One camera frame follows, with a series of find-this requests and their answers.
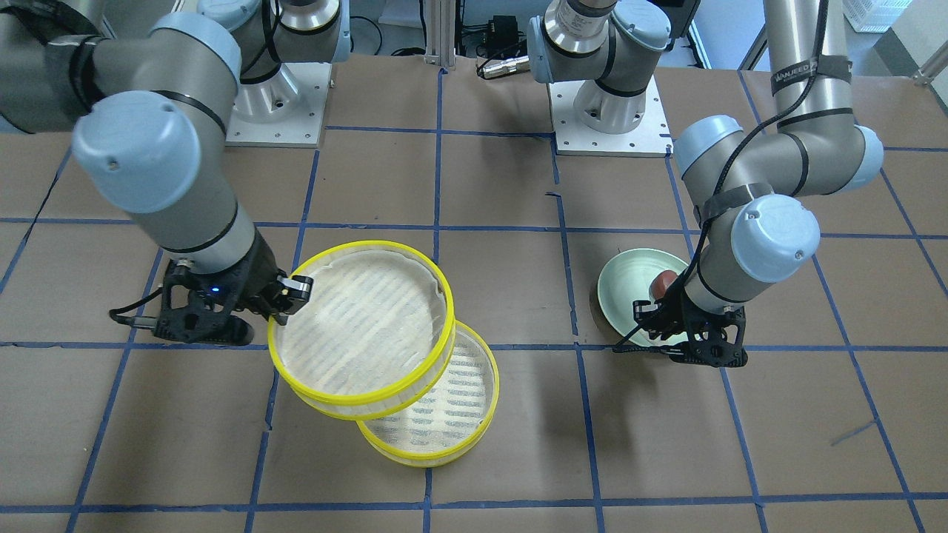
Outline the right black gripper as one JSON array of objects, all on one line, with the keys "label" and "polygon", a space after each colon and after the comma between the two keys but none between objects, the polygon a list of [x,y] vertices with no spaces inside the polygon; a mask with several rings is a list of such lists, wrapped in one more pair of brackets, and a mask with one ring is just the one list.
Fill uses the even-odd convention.
[{"label": "right black gripper", "polygon": [[250,310],[265,320],[287,321],[310,301],[313,280],[304,275],[285,275],[263,236],[255,234],[248,253],[217,273],[198,274],[171,260],[164,273],[161,310],[202,306],[214,312],[226,310],[234,316]]}]

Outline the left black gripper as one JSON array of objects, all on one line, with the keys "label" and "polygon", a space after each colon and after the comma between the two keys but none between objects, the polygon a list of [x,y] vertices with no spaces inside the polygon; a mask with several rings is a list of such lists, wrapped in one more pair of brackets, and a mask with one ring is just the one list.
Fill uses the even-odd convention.
[{"label": "left black gripper", "polygon": [[656,348],[671,361],[714,368],[747,364],[743,307],[715,314],[698,307],[683,290],[671,289],[657,301],[633,301],[632,314],[637,330],[663,342],[684,334],[684,341]]}]

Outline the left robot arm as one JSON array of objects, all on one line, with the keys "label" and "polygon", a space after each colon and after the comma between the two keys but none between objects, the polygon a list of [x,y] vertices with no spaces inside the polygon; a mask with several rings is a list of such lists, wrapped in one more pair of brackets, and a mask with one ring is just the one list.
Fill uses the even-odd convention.
[{"label": "left robot arm", "polygon": [[[775,115],[749,132],[728,115],[685,128],[672,154],[701,233],[684,270],[657,273],[625,300],[615,353],[738,368],[747,363],[745,304],[792,277],[821,230],[802,197],[866,186],[884,148],[851,108],[851,61],[837,1],[766,1]],[[642,121],[670,20],[647,1],[553,1],[530,20],[534,79],[579,82],[573,111],[604,135]]]}]

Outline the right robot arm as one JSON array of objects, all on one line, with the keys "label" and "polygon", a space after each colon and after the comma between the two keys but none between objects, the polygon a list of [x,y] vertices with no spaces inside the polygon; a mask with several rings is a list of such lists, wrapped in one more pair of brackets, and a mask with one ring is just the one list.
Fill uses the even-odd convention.
[{"label": "right robot arm", "polygon": [[102,31],[101,1],[2,3],[2,132],[69,132],[76,161],[169,257],[155,317],[117,324],[175,342],[244,346],[248,311],[285,325],[313,281],[278,266],[224,177],[240,95],[292,63],[341,63],[346,1],[201,1],[139,39]]}]

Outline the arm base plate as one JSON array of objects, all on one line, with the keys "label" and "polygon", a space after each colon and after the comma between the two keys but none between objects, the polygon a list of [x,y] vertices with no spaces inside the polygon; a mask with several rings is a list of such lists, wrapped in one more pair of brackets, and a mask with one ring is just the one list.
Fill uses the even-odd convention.
[{"label": "arm base plate", "polygon": [[547,85],[559,155],[660,158],[673,153],[672,136],[655,78],[646,91],[624,98],[594,81]]},{"label": "arm base plate", "polygon": [[233,147],[318,147],[333,66],[282,64],[266,81],[243,85],[228,124]]}]

